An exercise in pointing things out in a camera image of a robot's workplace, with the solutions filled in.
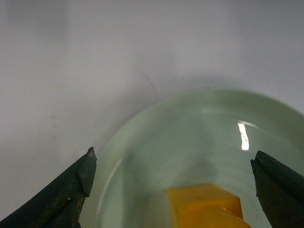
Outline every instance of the black metal jaw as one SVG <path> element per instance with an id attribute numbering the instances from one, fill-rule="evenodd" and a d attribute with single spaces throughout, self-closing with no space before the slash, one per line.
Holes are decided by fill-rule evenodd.
<path id="1" fill-rule="evenodd" d="M 304 228 L 304 177 L 258 151 L 251 166 L 256 195 L 273 228 Z"/>
<path id="2" fill-rule="evenodd" d="M 94 148 L 78 159 L 37 195 L 0 222 L 0 228 L 80 228 L 96 171 Z"/>

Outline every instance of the white background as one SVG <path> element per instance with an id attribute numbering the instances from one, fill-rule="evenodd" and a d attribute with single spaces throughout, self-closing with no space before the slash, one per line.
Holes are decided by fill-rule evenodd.
<path id="1" fill-rule="evenodd" d="M 170 95 L 241 88 L 304 113 L 303 12 L 281 0 L 0 1 L 0 219 Z"/>

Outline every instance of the black tweezer tip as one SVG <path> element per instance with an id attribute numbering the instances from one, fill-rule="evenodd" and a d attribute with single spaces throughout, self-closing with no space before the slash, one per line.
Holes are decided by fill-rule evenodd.
<path id="1" fill-rule="evenodd" d="M 37 195 L 0 222 L 0 228 L 80 228 L 85 198 L 96 171 L 94 148 L 79 158 Z"/>

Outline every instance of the yellow object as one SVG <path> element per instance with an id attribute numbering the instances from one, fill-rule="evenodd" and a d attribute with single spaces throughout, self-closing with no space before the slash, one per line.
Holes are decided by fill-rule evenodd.
<path id="1" fill-rule="evenodd" d="M 214 184 L 168 189 L 172 228 L 250 228 L 239 197 Z"/>

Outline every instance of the yellow block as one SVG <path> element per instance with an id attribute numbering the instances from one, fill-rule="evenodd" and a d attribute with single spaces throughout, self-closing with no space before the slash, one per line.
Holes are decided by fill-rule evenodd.
<path id="1" fill-rule="evenodd" d="M 172 228 L 250 228 L 239 197 L 204 184 L 168 189 Z"/>

